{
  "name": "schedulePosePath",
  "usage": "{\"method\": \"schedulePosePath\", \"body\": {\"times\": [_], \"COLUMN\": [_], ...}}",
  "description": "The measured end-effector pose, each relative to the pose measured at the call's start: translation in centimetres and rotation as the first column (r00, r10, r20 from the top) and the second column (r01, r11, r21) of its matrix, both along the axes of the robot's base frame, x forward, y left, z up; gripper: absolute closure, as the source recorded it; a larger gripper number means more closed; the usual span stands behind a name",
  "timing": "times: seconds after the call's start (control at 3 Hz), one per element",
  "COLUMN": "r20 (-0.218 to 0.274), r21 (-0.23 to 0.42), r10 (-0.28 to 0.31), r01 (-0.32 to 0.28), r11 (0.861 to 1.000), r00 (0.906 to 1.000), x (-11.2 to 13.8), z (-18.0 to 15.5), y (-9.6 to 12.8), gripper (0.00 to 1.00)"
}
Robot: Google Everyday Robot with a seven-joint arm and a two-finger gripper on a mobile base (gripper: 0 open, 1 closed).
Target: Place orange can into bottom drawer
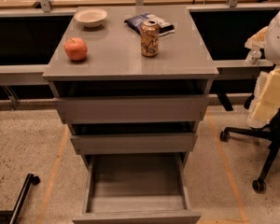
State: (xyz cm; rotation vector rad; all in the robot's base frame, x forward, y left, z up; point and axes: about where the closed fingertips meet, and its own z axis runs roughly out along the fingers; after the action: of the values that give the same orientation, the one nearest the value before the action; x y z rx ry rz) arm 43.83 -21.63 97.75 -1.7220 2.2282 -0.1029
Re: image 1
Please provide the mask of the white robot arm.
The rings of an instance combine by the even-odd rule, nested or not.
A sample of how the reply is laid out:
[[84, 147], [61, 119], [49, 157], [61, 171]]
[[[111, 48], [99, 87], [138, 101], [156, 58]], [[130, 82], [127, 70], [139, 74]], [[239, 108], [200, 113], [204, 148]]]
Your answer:
[[280, 109], [280, 11], [268, 26], [246, 40], [245, 47], [264, 49], [265, 59], [275, 65], [270, 73], [260, 73], [254, 89], [254, 99], [248, 109], [248, 125], [262, 128]]

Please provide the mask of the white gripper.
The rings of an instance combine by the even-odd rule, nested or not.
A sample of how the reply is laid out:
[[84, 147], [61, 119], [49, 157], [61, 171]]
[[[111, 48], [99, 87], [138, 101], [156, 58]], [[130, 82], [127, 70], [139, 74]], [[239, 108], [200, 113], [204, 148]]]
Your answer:
[[[264, 49], [268, 27], [265, 26], [245, 42], [248, 49]], [[247, 124], [262, 128], [268, 124], [280, 109], [280, 66], [270, 73], [261, 72], [254, 89], [254, 98], [248, 109]]]

